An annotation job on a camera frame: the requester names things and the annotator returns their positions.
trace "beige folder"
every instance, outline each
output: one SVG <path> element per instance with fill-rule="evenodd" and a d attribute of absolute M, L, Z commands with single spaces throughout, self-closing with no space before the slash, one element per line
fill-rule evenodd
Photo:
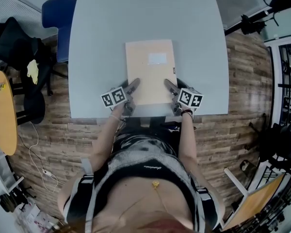
<path fill-rule="evenodd" d="M 172 95 L 164 79 L 177 84 L 173 44 L 171 40 L 126 43 L 128 82 L 140 78 L 132 94 L 136 105 L 171 103 Z"/>

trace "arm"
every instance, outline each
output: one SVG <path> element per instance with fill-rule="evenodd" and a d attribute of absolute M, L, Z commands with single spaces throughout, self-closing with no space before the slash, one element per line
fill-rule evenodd
<path fill-rule="evenodd" d="M 115 107 L 112 111 L 112 115 L 114 115 L 116 118 L 121 118 L 124 111 L 124 105 L 125 103 L 122 103 Z M 115 117 L 110 116 L 108 118 L 106 124 L 103 126 L 103 129 L 98 136 L 97 141 L 95 142 L 93 152 L 89 158 L 93 172 L 99 170 L 102 167 L 112 152 L 114 136 L 119 124 L 119 120 L 117 120 Z M 70 197 L 74 182 L 77 178 L 82 177 L 84 174 L 84 171 L 79 172 L 77 175 L 72 177 L 60 190 L 57 197 L 57 203 L 62 215 L 64 214 L 64 205 Z"/>
<path fill-rule="evenodd" d="M 182 116 L 181 136 L 179 143 L 179 159 L 183 163 L 187 172 L 190 172 L 196 178 L 197 182 L 206 187 L 219 201 L 221 219 L 225 213 L 225 205 L 217 190 L 205 179 L 202 174 L 196 158 L 196 142 L 193 129 L 192 118 L 188 113 Z"/>

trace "round wooden table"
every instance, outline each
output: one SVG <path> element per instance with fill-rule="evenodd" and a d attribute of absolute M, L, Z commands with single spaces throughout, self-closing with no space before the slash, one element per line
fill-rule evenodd
<path fill-rule="evenodd" d="M 7 155 L 13 155 L 17 146 L 17 121 L 13 93 L 9 80 L 0 71 L 0 149 Z"/>

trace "yellow cloth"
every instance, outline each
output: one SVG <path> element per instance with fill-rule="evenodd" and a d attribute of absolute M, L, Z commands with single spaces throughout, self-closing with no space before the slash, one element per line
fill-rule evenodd
<path fill-rule="evenodd" d="M 27 77 L 32 78 L 32 82 L 34 84 L 38 83 L 38 74 L 39 74 L 39 69 L 37 62 L 35 60 L 31 60 L 27 66 L 28 72 L 27 72 Z"/>

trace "necklace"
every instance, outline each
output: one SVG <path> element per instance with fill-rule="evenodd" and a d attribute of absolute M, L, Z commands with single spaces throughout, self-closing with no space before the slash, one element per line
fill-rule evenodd
<path fill-rule="evenodd" d="M 167 210 L 165 204 L 163 203 L 163 200 L 162 200 L 162 198 L 161 198 L 161 196 L 160 196 L 160 194 L 159 194 L 159 192 L 158 192 L 158 190 L 157 190 L 157 188 L 158 188 L 159 185 L 160 185 L 160 182 L 159 182 L 159 181 L 153 181 L 153 182 L 152 182 L 152 185 L 153 185 L 153 190 L 156 191 L 157 195 L 159 196 L 159 199 L 160 199 L 161 204 L 163 205 L 165 211 L 168 212 L 168 210 Z M 146 197 L 148 197 L 149 194 L 147 194 L 147 195 L 143 196 L 142 198 L 138 199 L 138 200 L 137 200 L 136 202 L 134 202 L 131 206 L 129 206 L 125 211 L 123 211 L 123 213 L 120 215 L 120 217 L 118 218 L 118 220 L 114 223 L 114 225 L 113 225 L 113 227 L 112 227 L 112 229 L 110 230 L 109 233 L 111 233 L 111 232 L 114 230 L 114 228 L 115 228 L 117 222 L 121 219 L 121 217 L 122 217 L 122 216 L 123 216 L 123 215 L 124 215 L 124 214 L 125 214 L 125 213 L 130 209 L 130 208 L 132 208 L 134 205 L 136 205 L 137 203 L 141 202 L 143 199 L 145 199 Z"/>

